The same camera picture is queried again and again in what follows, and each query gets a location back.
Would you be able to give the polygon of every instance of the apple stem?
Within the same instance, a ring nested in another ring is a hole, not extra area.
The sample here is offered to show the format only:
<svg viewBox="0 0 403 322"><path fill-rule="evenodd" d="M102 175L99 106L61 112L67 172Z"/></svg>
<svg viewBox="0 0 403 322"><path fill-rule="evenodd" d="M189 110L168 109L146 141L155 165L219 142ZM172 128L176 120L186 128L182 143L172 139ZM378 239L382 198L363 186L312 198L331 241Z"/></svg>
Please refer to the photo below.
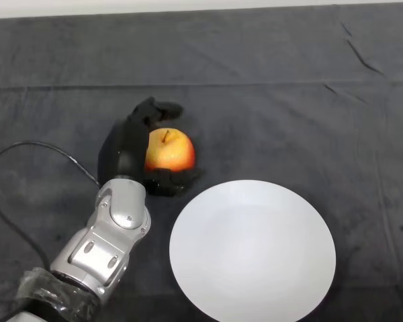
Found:
<svg viewBox="0 0 403 322"><path fill-rule="evenodd" d="M163 143L165 143L165 142L166 142L167 134L169 134L169 130L167 130L166 134L164 135L164 138L163 138Z"/></svg>

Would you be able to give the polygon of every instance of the white plate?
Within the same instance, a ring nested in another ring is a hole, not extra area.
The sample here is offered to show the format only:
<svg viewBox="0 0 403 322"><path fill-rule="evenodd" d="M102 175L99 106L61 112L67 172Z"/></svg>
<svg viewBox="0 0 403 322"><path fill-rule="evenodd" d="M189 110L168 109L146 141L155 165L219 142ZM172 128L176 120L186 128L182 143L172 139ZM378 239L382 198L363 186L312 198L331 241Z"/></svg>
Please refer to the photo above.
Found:
<svg viewBox="0 0 403 322"><path fill-rule="evenodd" d="M276 184L214 186L182 210L170 240L173 273L189 300L221 322L294 322L314 310L336 253L319 213Z"/></svg>

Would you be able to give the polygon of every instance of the white wall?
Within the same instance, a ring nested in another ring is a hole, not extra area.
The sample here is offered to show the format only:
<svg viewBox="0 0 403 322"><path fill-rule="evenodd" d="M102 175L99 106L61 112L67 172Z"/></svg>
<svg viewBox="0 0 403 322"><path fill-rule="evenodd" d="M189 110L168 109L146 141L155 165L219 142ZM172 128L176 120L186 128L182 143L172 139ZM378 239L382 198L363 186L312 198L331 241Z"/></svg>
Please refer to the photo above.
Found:
<svg viewBox="0 0 403 322"><path fill-rule="evenodd" d="M0 0L0 17L190 11L296 5L402 2L398 0Z"/></svg>

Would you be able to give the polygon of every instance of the apple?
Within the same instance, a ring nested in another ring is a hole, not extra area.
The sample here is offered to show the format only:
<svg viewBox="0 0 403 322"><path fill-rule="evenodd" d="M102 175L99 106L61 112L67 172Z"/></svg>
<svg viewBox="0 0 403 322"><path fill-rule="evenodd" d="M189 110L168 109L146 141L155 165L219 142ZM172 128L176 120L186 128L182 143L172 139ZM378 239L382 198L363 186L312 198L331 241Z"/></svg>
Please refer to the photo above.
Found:
<svg viewBox="0 0 403 322"><path fill-rule="evenodd" d="M178 129L156 129L149 134L145 168L182 171L195 165L195 150L189 137Z"/></svg>

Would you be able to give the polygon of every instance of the dark gray cloth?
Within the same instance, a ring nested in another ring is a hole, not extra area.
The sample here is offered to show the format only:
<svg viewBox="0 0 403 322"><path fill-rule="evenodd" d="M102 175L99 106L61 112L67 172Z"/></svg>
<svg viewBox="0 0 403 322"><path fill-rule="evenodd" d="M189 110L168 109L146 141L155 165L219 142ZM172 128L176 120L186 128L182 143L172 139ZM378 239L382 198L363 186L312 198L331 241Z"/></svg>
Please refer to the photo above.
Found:
<svg viewBox="0 0 403 322"><path fill-rule="evenodd" d="M251 178L332 232L334 285L303 321L403 322L403 4L0 20L0 148L44 140L95 172L113 122L151 95L185 106L173 126L204 175L148 198L152 229L99 321L210 321L173 278L170 233L198 193ZM0 161L1 206L51 260L95 194L42 148ZM0 315L37 265L0 222Z"/></svg>

